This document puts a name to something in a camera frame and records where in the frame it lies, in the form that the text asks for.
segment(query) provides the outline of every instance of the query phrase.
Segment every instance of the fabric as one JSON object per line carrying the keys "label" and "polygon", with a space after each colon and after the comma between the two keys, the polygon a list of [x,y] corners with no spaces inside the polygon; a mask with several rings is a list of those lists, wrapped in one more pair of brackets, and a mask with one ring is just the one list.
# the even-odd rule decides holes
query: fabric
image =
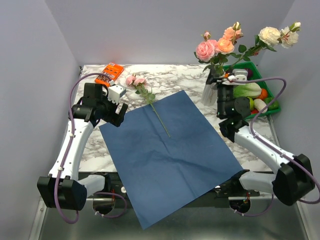
{"label": "fabric", "polygon": [[127,112],[103,139],[143,229],[242,170],[223,139],[184,91]]}

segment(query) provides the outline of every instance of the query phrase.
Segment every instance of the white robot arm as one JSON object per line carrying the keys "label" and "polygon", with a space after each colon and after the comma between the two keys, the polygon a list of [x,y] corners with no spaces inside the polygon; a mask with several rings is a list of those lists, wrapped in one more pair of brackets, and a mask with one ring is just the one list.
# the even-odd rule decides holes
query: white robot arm
{"label": "white robot arm", "polygon": [[63,169],[61,162],[71,137],[71,121],[68,123],[67,135],[59,156],[48,177],[40,177],[37,182],[38,190],[47,207],[56,207],[54,185],[59,171],[61,171],[61,175],[58,199],[62,209],[81,210],[88,196],[109,187],[107,186],[108,179],[98,174],[89,175],[78,181],[79,166],[88,138],[99,121],[102,119],[116,127],[119,127],[123,122],[128,105],[123,104],[119,114],[116,113],[116,109],[125,92],[125,87],[114,84],[113,81],[110,82],[107,93],[103,92],[101,84],[86,83],[84,85],[83,97],[72,107],[74,134]]}
{"label": "white robot arm", "polygon": [[[238,181],[244,190],[274,194],[285,205],[292,205],[315,188],[310,160],[303,154],[295,156],[259,135],[244,121],[250,112],[247,97],[233,97],[234,85],[248,83],[243,69],[234,69],[228,77],[217,78],[217,116],[223,136],[248,149],[261,159],[273,174],[244,171]],[[305,170],[297,167],[297,162]]]}

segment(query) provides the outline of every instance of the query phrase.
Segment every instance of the green tray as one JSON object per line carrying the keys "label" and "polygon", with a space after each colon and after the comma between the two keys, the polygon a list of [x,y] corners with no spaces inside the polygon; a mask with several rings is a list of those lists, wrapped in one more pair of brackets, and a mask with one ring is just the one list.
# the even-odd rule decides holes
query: green tray
{"label": "green tray", "polygon": [[[228,69],[228,65],[224,66],[223,68],[225,70]],[[258,69],[256,68],[256,65],[254,65],[251,61],[247,61],[247,62],[242,62],[242,63],[238,63],[234,66],[235,69],[251,69],[253,72],[253,76],[249,79],[249,80],[256,80],[256,79],[262,79],[260,73],[258,72]],[[267,93],[268,93],[268,97],[274,97],[274,95],[272,94],[272,92],[270,91],[270,89],[268,88],[267,84],[262,81],[262,82],[257,82],[257,84],[263,88],[266,89]],[[261,113],[260,116],[268,116],[271,114],[275,114],[281,111],[280,106],[277,109],[274,110],[268,110],[265,113]],[[252,119],[256,114],[251,114],[250,116],[246,117],[245,119]]]}

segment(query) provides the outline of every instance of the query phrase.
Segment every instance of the white wall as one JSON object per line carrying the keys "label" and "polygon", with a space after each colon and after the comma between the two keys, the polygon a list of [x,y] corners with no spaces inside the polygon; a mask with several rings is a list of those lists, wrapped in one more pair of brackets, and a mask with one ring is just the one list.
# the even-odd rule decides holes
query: white wall
{"label": "white wall", "polygon": [[[278,27],[294,0],[45,0],[81,64],[190,64],[204,31],[239,21],[251,45]],[[261,56],[254,58],[257,63]]]}
{"label": "white wall", "polygon": [[2,1],[0,23],[0,239],[27,240],[79,67],[43,0]]}
{"label": "white wall", "polygon": [[[298,43],[290,48],[279,47],[278,52],[266,52],[259,65],[264,77],[282,76],[288,86],[280,97],[282,112],[276,114],[274,124],[281,146],[294,154],[305,154],[311,160],[313,173],[320,181],[320,2],[295,0],[282,27],[300,21]],[[276,93],[282,83],[268,84]],[[317,188],[308,200],[319,197]],[[320,205],[308,205],[310,222],[320,237]]]}

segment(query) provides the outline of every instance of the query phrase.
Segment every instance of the clear vase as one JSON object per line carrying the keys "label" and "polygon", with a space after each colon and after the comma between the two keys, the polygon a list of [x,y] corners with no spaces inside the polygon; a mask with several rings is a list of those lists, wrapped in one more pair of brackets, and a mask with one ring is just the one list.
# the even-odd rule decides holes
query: clear vase
{"label": "clear vase", "polygon": [[218,97],[217,83],[215,78],[220,78],[225,75],[223,68],[216,64],[209,72],[203,89],[201,103],[205,106],[212,106],[216,103]]}

